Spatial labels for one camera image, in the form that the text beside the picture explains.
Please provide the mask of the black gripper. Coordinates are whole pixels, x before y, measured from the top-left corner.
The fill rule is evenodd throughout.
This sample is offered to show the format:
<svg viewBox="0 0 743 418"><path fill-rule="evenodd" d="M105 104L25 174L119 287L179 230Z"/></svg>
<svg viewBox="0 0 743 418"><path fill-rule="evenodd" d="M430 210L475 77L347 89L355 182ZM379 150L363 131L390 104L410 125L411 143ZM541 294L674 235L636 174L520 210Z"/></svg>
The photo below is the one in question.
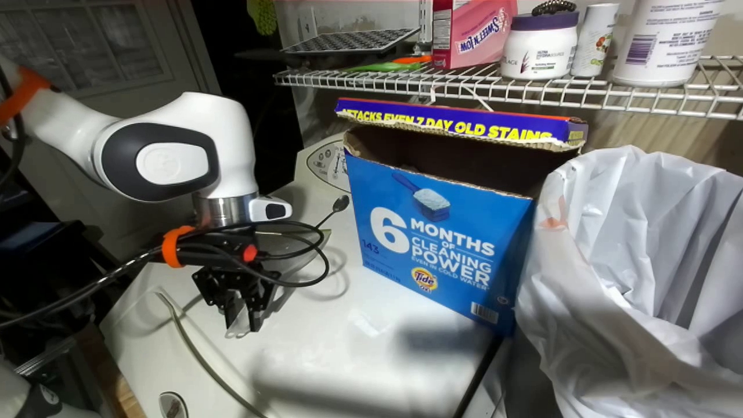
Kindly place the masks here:
<svg viewBox="0 0 743 418"><path fill-rule="evenodd" d="M242 339L247 334L247 306L248 326L260 331L276 297L274 280L280 273L270 273L267 281L260 264L257 244L251 237L231 235L203 235L191 244L191 260L201 264L192 281L209 304L224 309L225 338ZM234 290L242 300L228 302L228 294Z"/></svg>

